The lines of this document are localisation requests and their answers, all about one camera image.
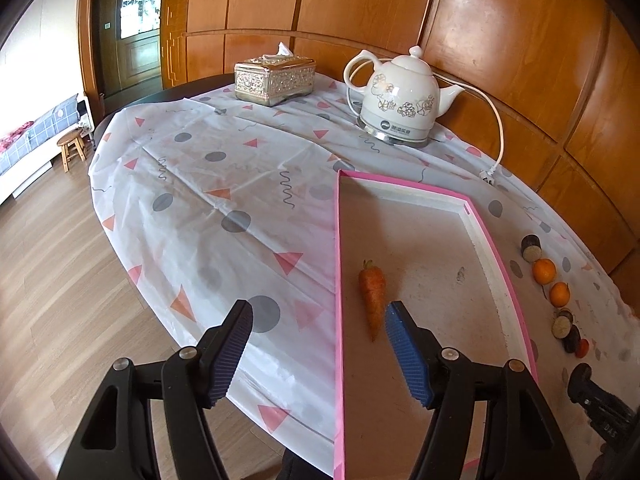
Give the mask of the small wooden stool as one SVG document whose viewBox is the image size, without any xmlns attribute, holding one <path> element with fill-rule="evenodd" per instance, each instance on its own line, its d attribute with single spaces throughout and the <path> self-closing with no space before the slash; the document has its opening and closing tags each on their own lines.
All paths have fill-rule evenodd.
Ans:
<svg viewBox="0 0 640 480">
<path fill-rule="evenodd" d="M 70 161 L 74 156 L 83 162 L 86 160 L 84 133 L 83 128 L 75 128 L 60 136 L 56 141 L 56 145 L 61 151 L 64 172 L 70 171 Z"/>
</svg>

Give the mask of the blue plaid sofa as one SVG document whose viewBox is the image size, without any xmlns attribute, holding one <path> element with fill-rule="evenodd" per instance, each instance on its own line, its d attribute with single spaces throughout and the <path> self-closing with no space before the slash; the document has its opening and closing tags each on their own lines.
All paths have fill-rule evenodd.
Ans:
<svg viewBox="0 0 640 480">
<path fill-rule="evenodd" d="M 32 182 L 47 172 L 51 160 L 60 154 L 58 140 L 81 128 L 91 134 L 94 129 L 89 100 L 75 94 L 35 120 L 21 136 L 1 153 L 1 191 L 4 203 L 17 198 Z"/>
</svg>

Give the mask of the orange mandarin with stem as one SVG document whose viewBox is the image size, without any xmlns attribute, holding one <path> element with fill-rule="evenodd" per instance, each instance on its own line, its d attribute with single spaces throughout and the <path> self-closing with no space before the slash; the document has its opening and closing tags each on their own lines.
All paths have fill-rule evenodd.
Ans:
<svg viewBox="0 0 640 480">
<path fill-rule="evenodd" d="M 540 258 L 532 264 L 532 273 L 537 284 L 548 285 L 556 278 L 556 266 L 551 259 Z"/>
</svg>

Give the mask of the cut purple yam piece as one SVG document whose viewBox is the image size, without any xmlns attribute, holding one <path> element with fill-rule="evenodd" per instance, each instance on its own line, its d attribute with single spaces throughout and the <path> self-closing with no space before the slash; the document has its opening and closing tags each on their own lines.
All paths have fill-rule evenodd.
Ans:
<svg viewBox="0 0 640 480">
<path fill-rule="evenodd" d="M 534 263 L 542 257 L 541 241 L 537 235 L 528 234 L 522 238 L 521 256 L 529 263 Z"/>
</svg>

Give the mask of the ornate silver tissue box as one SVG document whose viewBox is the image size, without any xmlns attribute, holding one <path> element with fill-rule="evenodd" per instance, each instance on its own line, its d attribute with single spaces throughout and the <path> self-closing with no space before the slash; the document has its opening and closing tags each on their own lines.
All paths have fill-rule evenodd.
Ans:
<svg viewBox="0 0 640 480">
<path fill-rule="evenodd" d="M 273 54 L 262 54 L 234 66 L 234 94 L 242 100 L 275 106 L 314 91 L 316 61 L 296 55 L 283 42 Z"/>
</svg>

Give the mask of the pink shallow box tray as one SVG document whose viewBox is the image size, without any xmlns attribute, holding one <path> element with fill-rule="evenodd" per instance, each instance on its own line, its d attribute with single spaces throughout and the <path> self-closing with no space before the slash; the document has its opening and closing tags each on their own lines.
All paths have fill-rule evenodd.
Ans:
<svg viewBox="0 0 640 480">
<path fill-rule="evenodd" d="M 358 288 L 378 266 L 388 300 L 475 362 L 535 363 L 518 297 L 468 196 L 343 171 L 336 188 L 336 440 L 339 479 L 405 479 L 432 415 L 413 399 L 390 341 L 371 337 Z"/>
</svg>

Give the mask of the dark round fruit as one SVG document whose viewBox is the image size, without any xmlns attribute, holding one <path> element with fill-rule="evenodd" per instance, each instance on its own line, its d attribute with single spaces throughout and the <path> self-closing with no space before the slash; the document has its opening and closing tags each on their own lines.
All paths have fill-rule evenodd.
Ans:
<svg viewBox="0 0 640 480">
<path fill-rule="evenodd" d="M 574 354 L 579 347 L 581 339 L 582 337 L 580 336 L 578 327 L 573 324 L 570 326 L 568 334 L 562 339 L 564 351 L 569 354 Z"/>
</svg>

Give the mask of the patterned white tablecloth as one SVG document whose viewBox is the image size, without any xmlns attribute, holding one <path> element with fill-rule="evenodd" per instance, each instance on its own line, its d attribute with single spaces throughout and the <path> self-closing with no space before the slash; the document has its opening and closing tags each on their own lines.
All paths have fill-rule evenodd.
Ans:
<svg viewBox="0 0 640 480">
<path fill-rule="evenodd" d="M 566 387 L 578 359 L 553 337 L 549 292 L 521 256 L 540 238 L 589 340 L 596 382 L 639 402 L 639 321 L 566 223 L 521 180 L 451 131 L 416 150 L 361 130 L 344 84 L 314 80 L 276 107 L 232 87 L 118 113 L 89 169 L 96 215 L 145 301 L 179 344 L 193 344 L 235 300 L 254 330 L 231 401 L 287 448 L 334 474 L 336 188 L 343 171 L 468 196 L 494 241 L 524 314 L 529 366 L 581 474 L 600 438 Z"/>
</svg>

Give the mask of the wooden glass door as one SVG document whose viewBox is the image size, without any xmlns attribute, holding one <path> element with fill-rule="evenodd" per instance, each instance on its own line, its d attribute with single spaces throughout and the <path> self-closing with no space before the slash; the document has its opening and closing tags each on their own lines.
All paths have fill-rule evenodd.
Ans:
<svg viewBox="0 0 640 480">
<path fill-rule="evenodd" d="M 92 0 L 92 19 L 101 96 L 160 76 L 160 0 Z"/>
</svg>

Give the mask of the small red tomato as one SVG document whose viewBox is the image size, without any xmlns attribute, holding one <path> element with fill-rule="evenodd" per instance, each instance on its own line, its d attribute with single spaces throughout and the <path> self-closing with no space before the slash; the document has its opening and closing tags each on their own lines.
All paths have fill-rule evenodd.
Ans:
<svg viewBox="0 0 640 480">
<path fill-rule="evenodd" d="M 574 355 L 576 356 L 577 359 L 583 359 L 588 354 L 589 349 L 590 349 L 589 340 L 586 338 L 582 338 L 580 341 L 578 341 Z"/>
</svg>

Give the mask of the small orange carrot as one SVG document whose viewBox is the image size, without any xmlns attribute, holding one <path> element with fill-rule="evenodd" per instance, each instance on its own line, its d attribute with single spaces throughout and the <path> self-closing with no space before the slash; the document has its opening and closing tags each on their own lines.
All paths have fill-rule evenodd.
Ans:
<svg viewBox="0 0 640 480">
<path fill-rule="evenodd" d="M 375 341 L 382 330 L 386 307 L 386 278 L 372 260 L 364 260 L 358 274 L 360 296 L 366 310 L 370 339 Z"/>
</svg>

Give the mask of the white ceramic electric kettle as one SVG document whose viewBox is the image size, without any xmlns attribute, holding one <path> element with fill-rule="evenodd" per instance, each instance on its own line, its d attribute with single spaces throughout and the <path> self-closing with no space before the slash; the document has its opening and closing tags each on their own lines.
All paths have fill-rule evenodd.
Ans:
<svg viewBox="0 0 640 480">
<path fill-rule="evenodd" d="M 373 65 L 373 73 L 364 86 L 356 86 L 350 76 L 364 62 Z M 460 84 L 439 87 L 418 46 L 386 62 L 363 50 L 347 63 L 343 78 L 349 90 L 362 95 L 358 117 L 367 132 L 407 145 L 426 143 L 436 119 L 463 92 Z"/>
</svg>

